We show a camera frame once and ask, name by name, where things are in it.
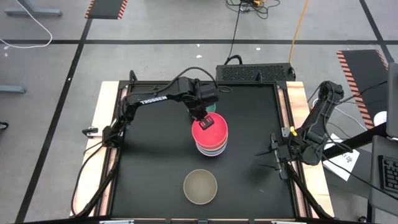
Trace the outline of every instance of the red bowl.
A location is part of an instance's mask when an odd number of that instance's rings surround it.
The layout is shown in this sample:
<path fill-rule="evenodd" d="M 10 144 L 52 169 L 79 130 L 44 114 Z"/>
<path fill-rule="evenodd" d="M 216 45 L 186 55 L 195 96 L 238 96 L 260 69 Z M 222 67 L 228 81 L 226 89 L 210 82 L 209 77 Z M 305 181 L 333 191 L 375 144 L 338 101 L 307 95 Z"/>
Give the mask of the red bowl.
<path fill-rule="evenodd" d="M 227 135 L 227 137 L 225 138 L 224 141 L 222 141 L 222 142 L 221 142 L 219 145 L 217 145 L 216 147 L 212 147 L 212 148 L 208 148 L 208 147 L 202 146 L 202 145 L 199 144 L 199 143 L 197 143 L 197 144 L 198 144 L 203 150 L 206 150 L 206 151 L 211 152 L 211 151 L 217 151 L 217 150 L 221 149 L 221 148 L 225 145 L 225 143 L 227 142 L 227 140 L 228 140 L 228 135 Z"/>
<path fill-rule="evenodd" d="M 195 142 L 202 148 L 216 150 L 228 138 L 228 125 L 225 119 L 219 114 L 209 112 L 207 116 L 213 119 L 214 124 L 203 130 L 199 125 L 199 121 L 194 121 L 192 124 L 192 136 Z"/>

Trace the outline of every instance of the hazard stripe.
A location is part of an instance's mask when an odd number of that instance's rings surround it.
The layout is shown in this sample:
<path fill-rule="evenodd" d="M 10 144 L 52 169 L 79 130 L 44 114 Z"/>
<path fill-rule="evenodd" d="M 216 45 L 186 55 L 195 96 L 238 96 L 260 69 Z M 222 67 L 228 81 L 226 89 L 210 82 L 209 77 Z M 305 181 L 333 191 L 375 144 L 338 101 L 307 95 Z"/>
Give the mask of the hazard stripe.
<path fill-rule="evenodd" d="M 373 125 L 373 122 L 370 119 L 363 119 L 363 121 L 365 122 L 365 124 Z"/>
<path fill-rule="evenodd" d="M 88 9 L 87 9 L 87 12 L 86 12 L 86 15 L 85 15 L 86 19 L 88 19 L 88 14 L 90 13 L 91 8 L 93 7 L 94 1 L 95 0 L 91 0 L 90 5 L 88 5 Z"/>
<path fill-rule="evenodd" d="M 348 82 L 348 85 L 350 85 L 350 86 L 356 86 L 356 83 L 355 82 Z"/>
<path fill-rule="evenodd" d="M 118 15 L 118 19 L 122 19 L 124 13 L 126 12 L 126 7 L 127 7 L 127 0 L 123 0 L 122 5 L 120 6 L 120 11 Z"/>
<path fill-rule="evenodd" d="M 354 99 L 355 99 L 356 101 L 363 102 L 363 100 L 362 100 L 362 97 L 357 97 L 357 96 L 354 96 Z"/>
<path fill-rule="evenodd" d="M 360 112 L 368 113 L 368 110 L 366 108 L 359 108 Z"/>
<path fill-rule="evenodd" d="M 338 57 L 338 61 L 340 62 L 341 68 L 343 69 L 344 75 L 347 79 L 349 88 L 351 89 L 351 92 L 354 95 L 354 99 L 356 102 L 356 105 L 359 109 L 359 112 L 361 113 L 362 119 L 365 122 L 366 128 L 368 129 L 372 129 L 373 128 L 373 122 L 371 120 L 371 117 L 368 113 L 368 110 L 366 109 L 366 105 L 363 103 L 363 99 L 362 97 L 360 97 L 360 92 L 359 89 L 357 88 L 357 85 L 355 83 L 355 79 L 353 77 L 353 74 L 351 73 L 351 70 L 349 69 L 349 66 L 347 64 L 347 61 L 343 55 L 342 51 L 337 51 L 337 57 Z"/>
<path fill-rule="evenodd" d="M 361 113 L 361 115 L 362 115 L 363 118 L 369 118 L 369 119 L 371 119 L 370 115 L 368 115 L 368 114 Z"/>

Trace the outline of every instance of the white paper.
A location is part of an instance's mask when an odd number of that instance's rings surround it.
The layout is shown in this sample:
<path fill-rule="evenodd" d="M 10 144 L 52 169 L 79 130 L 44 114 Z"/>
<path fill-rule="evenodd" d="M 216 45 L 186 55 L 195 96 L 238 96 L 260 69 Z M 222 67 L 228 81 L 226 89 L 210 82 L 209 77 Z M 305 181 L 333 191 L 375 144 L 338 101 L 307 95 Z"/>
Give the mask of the white paper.
<path fill-rule="evenodd" d="M 330 136 L 335 142 L 342 142 L 339 137 L 337 137 L 335 134 L 331 134 Z M 334 146 L 334 143 L 327 143 L 325 145 L 324 150 L 327 150 L 328 148 Z M 355 166 L 356 161 L 358 160 L 359 157 L 359 152 L 357 150 L 353 150 L 352 153 L 347 152 L 344 153 L 343 155 L 336 156 L 334 158 L 331 158 L 330 161 L 334 162 L 335 164 L 343 167 L 344 169 L 352 172 Z M 347 173 L 345 170 L 340 169 L 339 167 L 335 166 L 329 161 L 324 161 L 323 166 L 335 173 L 337 176 L 341 177 L 343 180 L 347 181 L 349 178 L 349 173 Z"/>

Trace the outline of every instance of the black table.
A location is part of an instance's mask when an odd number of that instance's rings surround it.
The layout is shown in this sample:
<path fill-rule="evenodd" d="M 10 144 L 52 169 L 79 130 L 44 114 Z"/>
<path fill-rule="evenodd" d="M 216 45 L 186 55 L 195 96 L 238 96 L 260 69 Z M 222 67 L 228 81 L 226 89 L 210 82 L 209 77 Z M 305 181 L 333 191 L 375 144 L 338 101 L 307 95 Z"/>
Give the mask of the black table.
<path fill-rule="evenodd" d="M 135 85 L 133 91 L 151 86 Z M 220 156 L 206 157 L 195 147 L 192 120 L 182 103 L 164 101 L 137 110 L 128 126 L 113 192 L 115 218 L 293 218 L 291 181 L 258 166 L 274 164 L 266 150 L 271 133 L 280 139 L 281 118 L 275 84 L 232 85 L 220 93 L 216 112 L 228 123 L 228 145 Z M 131 101 L 146 96 L 132 96 Z M 183 194 L 185 176 L 206 169 L 218 182 L 209 204 L 194 205 Z"/>

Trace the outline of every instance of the black floor tape line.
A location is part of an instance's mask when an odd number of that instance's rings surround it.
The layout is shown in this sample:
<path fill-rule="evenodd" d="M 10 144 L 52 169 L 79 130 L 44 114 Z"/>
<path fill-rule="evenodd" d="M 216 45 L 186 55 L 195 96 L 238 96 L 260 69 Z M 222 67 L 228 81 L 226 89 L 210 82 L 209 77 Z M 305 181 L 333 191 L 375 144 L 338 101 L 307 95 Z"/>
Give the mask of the black floor tape line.
<path fill-rule="evenodd" d="M 75 74 L 75 71 L 76 71 L 80 56 L 81 56 L 81 52 L 84 47 L 84 40 L 86 40 L 86 38 L 87 38 L 91 23 L 92 23 L 92 20 L 88 19 L 86 22 L 85 28 L 83 30 L 83 33 L 81 35 L 79 45 L 77 47 L 75 56 L 72 60 L 72 64 L 70 65 L 70 69 L 69 69 L 67 78 L 65 80 L 65 84 L 63 85 L 62 92 L 61 92 L 60 98 L 57 103 L 57 107 L 56 107 L 54 115 L 52 117 L 49 130 L 47 131 L 47 135 L 45 137 L 45 140 L 44 140 L 44 143 L 42 146 L 42 150 L 40 151 L 39 158 L 37 159 L 35 169 L 33 171 L 32 177 L 30 178 L 30 182 L 27 187 L 24 199 L 22 200 L 21 207 L 19 208 L 16 220 L 15 220 L 16 223 L 23 223 L 25 220 L 26 213 L 29 209 L 30 202 L 32 201 L 33 194 L 35 192 L 37 183 L 39 181 L 40 173 L 42 172 L 45 159 L 46 159 L 47 154 L 50 149 L 52 138 L 55 133 L 55 128 L 57 127 L 58 121 L 60 119 L 62 108 L 63 108 L 63 105 L 65 104 L 65 100 L 67 99 L 70 84 L 72 83 L 73 76 Z"/>
<path fill-rule="evenodd" d="M 48 40 L 4 40 L 10 44 L 46 44 Z M 59 39 L 51 44 L 79 44 L 80 40 Z M 155 45 L 155 44 L 231 44 L 229 39 L 101 40 L 89 39 L 84 44 Z M 290 45 L 292 40 L 235 40 L 234 44 Z M 295 45 L 398 45 L 398 40 L 296 40 Z"/>
<path fill-rule="evenodd" d="M 390 51 L 388 50 L 387 45 L 384 42 L 383 37 L 381 36 L 379 28 L 377 28 L 376 22 L 373 19 L 371 11 L 368 8 L 368 5 L 366 4 L 365 0 L 359 0 L 359 2 L 361 3 L 361 6 L 363 8 L 363 11 L 365 12 L 366 17 L 368 18 L 369 24 L 372 27 L 376 39 L 380 42 L 381 50 L 383 51 L 383 54 L 386 57 L 388 63 L 394 62 L 394 59 L 392 58 Z"/>

